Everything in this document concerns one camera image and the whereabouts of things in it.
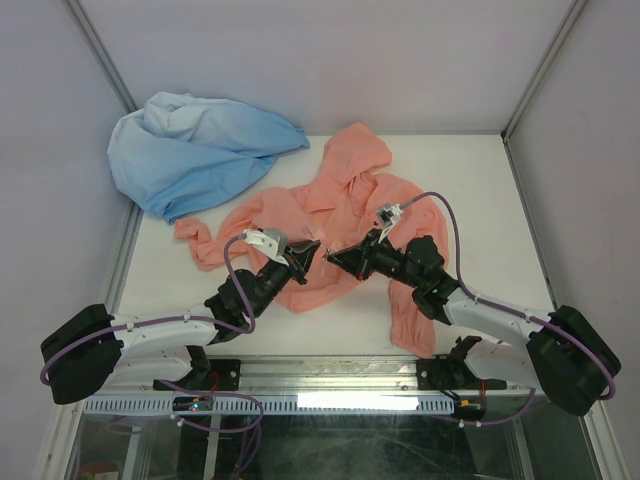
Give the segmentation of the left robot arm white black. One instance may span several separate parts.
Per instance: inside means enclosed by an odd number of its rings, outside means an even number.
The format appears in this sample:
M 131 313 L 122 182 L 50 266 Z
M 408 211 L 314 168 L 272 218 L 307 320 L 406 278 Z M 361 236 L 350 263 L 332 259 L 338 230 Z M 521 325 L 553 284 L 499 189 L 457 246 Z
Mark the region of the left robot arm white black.
M 320 247 L 317 240 L 290 242 L 275 233 L 249 230 L 223 248 L 244 242 L 267 261 L 258 272 L 229 268 L 207 300 L 163 316 L 116 315 L 103 304 L 83 308 L 40 346 L 40 381 L 55 404 L 67 405 L 104 389 L 202 387 L 212 367 L 205 347 L 253 333 L 258 318 L 290 283 L 305 285 Z

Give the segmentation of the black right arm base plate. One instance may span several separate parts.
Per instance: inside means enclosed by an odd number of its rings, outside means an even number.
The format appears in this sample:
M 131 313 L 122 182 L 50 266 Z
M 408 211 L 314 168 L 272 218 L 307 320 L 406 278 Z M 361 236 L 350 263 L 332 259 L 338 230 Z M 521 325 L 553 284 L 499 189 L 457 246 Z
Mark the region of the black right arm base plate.
M 498 391 L 507 388 L 504 380 L 483 380 L 472 373 L 462 360 L 452 360 L 446 356 L 417 359 L 415 367 L 417 386 L 421 391 L 480 391 L 482 387 L 487 391 Z

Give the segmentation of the salmon pink hooded jacket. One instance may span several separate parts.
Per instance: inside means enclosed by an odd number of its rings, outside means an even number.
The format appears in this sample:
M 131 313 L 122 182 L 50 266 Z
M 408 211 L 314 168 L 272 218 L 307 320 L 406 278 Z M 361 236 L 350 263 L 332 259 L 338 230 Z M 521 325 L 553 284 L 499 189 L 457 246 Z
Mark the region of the salmon pink hooded jacket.
M 304 286 L 288 283 L 276 297 L 287 310 L 306 313 L 323 307 L 363 285 L 322 258 L 330 252 L 359 243 L 377 221 L 376 210 L 384 204 L 404 204 L 422 190 L 408 180 L 376 169 L 392 162 L 387 145 L 365 125 L 353 124 L 331 137 L 316 177 L 306 185 L 286 189 L 270 187 L 236 207 L 221 223 L 215 239 L 195 217 L 175 222 L 174 238 L 186 240 L 191 256 L 204 271 L 224 264 L 223 248 L 244 230 L 276 228 L 290 240 L 321 240 Z M 411 207 L 391 231 L 394 248 L 404 248 L 416 237 L 433 237 L 440 255 L 449 260 L 448 228 L 440 208 L 429 198 Z M 435 351 L 433 321 L 419 312 L 412 289 L 391 280 L 391 343 L 418 357 Z

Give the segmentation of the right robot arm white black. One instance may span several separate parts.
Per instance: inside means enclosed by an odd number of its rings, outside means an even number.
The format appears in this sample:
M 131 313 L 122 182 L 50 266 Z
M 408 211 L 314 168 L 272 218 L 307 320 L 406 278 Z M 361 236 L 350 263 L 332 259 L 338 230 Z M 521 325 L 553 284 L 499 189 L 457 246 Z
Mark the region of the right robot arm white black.
M 563 305 L 526 309 L 483 296 L 445 269 L 434 239 L 423 236 L 397 249 L 379 229 L 328 261 L 359 281 L 381 274 L 411 290 L 426 317 L 477 331 L 450 352 L 448 378 L 459 387 L 499 379 L 539 390 L 557 407 L 585 415 L 616 393 L 621 363 L 586 317 Z

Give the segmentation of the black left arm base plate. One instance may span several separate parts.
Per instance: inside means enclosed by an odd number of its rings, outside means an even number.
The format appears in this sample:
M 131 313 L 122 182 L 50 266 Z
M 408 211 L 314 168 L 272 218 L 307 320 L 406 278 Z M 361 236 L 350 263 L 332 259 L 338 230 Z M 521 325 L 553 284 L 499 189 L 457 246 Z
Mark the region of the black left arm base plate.
M 242 362 L 239 359 L 208 357 L 191 359 L 177 367 L 163 367 L 153 374 L 154 390 L 169 390 L 162 380 L 194 391 L 234 392 L 239 389 Z

